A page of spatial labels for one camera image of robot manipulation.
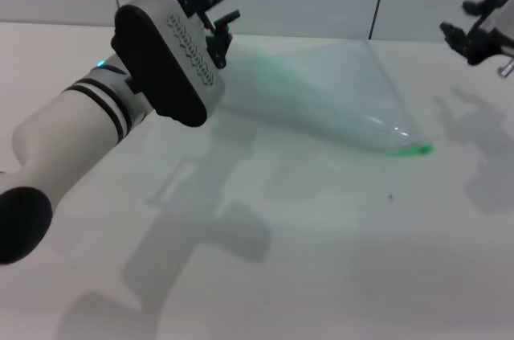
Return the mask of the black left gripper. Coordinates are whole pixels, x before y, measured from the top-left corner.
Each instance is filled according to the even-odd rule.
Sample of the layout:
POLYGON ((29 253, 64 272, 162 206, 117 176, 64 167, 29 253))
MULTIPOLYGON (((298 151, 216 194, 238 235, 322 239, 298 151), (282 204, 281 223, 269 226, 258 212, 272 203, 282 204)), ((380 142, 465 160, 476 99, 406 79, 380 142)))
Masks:
POLYGON ((197 16, 202 22, 203 28, 207 30, 204 35, 206 50, 218 70, 226 66, 226 54, 232 41, 229 25, 240 18, 239 10, 225 14, 212 22, 207 12, 217 6, 223 0, 177 0, 187 18, 197 16))

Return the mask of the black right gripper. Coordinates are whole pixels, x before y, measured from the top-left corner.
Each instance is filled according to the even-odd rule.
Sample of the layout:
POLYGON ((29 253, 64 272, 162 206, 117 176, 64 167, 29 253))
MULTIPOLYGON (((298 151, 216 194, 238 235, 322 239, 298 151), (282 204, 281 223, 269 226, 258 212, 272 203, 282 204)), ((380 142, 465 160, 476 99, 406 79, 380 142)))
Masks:
POLYGON ((442 22, 439 29, 447 45, 457 53, 467 53, 467 62, 476 66, 484 60, 504 53, 504 33, 498 25, 503 7, 500 0, 464 0, 465 14, 476 19, 468 34, 459 27, 442 22))

